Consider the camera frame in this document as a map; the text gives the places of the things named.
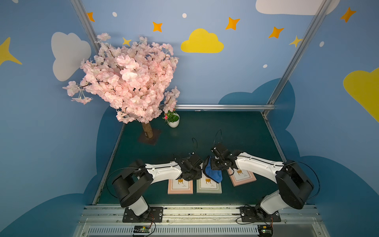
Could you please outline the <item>blue black-edged cloth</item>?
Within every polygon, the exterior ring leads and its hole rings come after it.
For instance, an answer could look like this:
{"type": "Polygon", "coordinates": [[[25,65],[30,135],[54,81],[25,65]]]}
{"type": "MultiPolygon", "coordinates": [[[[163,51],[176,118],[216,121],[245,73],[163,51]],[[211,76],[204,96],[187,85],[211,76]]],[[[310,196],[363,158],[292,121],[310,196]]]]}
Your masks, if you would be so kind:
{"type": "Polygon", "coordinates": [[[216,183],[221,183],[223,180],[222,177],[222,171],[221,170],[213,170],[211,167],[211,157],[207,156],[205,161],[202,164],[202,172],[205,175],[205,177],[213,180],[216,183]]]}

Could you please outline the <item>grey-green picture frame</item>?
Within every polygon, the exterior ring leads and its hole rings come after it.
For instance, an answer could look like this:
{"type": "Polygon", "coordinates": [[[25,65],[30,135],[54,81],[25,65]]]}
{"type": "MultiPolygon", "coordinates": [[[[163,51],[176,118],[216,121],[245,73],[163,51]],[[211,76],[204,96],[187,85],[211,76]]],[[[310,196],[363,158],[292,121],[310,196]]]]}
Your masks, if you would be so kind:
{"type": "Polygon", "coordinates": [[[205,176],[202,171],[201,178],[196,181],[196,192],[201,194],[221,194],[222,185],[205,176]]]}

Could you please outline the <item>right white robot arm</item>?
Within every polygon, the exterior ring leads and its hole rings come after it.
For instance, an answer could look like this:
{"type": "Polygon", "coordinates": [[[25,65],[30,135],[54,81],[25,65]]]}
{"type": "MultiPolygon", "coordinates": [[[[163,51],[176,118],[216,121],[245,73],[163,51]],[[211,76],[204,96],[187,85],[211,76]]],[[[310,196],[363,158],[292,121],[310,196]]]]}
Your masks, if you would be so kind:
{"type": "Polygon", "coordinates": [[[211,151],[215,155],[210,162],[212,170],[246,170],[277,184],[277,191],[255,205],[253,213],[259,219],[287,207],[302,209],[314,190],[314,184],[295,161],[274,162],[238,150],[230,152],[221,143],[211,151]]]}

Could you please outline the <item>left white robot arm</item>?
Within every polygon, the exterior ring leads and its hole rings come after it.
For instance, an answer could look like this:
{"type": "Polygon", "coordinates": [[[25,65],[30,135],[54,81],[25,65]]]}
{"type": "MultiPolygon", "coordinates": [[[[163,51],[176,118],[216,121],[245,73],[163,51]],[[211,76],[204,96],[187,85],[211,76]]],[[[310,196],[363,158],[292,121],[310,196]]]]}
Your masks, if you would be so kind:
{"type": "Polygon", "coordinates": [[[151,214],[150,207],[143,194],[150,185],[164,180],[197,180],[202,177],[203,160],[196,153],[184,159],[175,159],[166,164],[151,165],[136,160],[112,181],[112,187],[120,206],[131,210],[140,218],[146,219],[151,214]]]}

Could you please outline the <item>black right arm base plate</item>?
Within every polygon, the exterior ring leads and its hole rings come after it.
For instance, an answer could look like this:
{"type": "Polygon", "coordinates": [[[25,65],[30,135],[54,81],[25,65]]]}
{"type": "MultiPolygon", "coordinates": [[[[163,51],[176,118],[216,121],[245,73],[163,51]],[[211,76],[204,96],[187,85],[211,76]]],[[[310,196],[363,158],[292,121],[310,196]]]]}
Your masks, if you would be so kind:
{"type": "Polygon", "coordinates": [[[274,214],[267,214],[264,210],[262,210],[260,207],[255,208],[254,206],[241,206],[239,207],[240,215],[241,215],[241,221],[243,223],[255,223],[255,222],[273,222],[273,223],[279,223],[281,222],[280,215],[277,212],[274,214]]]}

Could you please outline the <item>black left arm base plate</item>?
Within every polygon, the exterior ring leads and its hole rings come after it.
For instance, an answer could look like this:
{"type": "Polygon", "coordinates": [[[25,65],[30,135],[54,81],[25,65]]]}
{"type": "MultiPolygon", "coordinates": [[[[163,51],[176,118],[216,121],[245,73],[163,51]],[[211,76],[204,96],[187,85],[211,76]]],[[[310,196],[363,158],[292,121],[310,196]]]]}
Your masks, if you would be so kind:
{"type": "Polygon", "coordinates": [[[129,207],[125,209],[122,222],[123,223],[145,223],[145,222],[155,222],[161,223],[163,218],[162,206],[148,207],[148,209],[141,215],[136,215],[132,209],[129,207]]]}

